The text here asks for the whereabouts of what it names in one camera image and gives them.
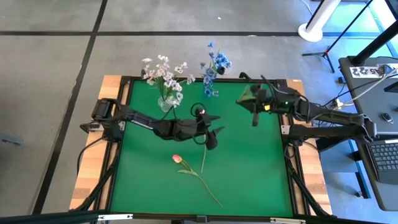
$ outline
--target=gray floor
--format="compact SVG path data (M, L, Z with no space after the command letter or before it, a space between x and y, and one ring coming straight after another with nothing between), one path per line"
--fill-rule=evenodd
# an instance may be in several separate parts
M318 4L308 3L312 11ZM4 0L0 1L0 30L88 31L93 29L100 5L100 0ZM341 3L324 31L341 32L363 6ZM309 18L310 13L299 0L114 0L108 1L100 30L295 32ZM367 10L349 31L378 29ZM335 80L341 75L331 73L321 57L300 54L323 51L334 39L310 43L300 37L97 37L44 212L68 209L77 155L86 141L86 134L78 126L90 120L103 75L138 75L141 59L158 54L169 56L171 65L186 61L187 72L199 74L199 62L208 58L206 45L214 40L233 62L226 77L237 77L245 71L252 77L301 79L308 98L324 103L340 91L341 85ZM341 39L330 53L335 68L340 57L357 54L370 41ZM25 141L22 147L0 143L0 216L29 213L87 43L88 37L0 36L0 133L20 136ZM382 47L375 55L390 53ZM396 222L398 214L381 211L374 199L360 200L341 190L346 185L358 188L355 176L328 169L333 161L325 161L325 157L322 163L330 172L325 178L335 215ZM347 167L352 166L349 162L345 161Z

